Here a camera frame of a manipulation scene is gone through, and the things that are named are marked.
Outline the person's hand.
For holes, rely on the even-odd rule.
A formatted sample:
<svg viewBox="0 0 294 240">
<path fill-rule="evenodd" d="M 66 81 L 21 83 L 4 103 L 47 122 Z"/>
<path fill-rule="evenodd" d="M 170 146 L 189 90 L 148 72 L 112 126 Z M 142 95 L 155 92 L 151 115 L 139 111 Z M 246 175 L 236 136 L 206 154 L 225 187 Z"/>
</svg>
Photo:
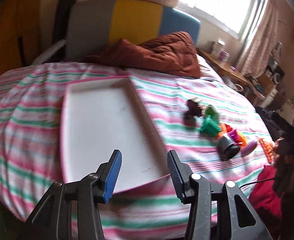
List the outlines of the person's hand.
<svg viewBox="0 0 294 240">
<path fill-rule="evenodd" d="M 275 150 L 275 178 L 277 180 L 284 178 L 294 180 L 294 143 L 281 138 L 276 140 L 273 149 Z"/>
</svg>

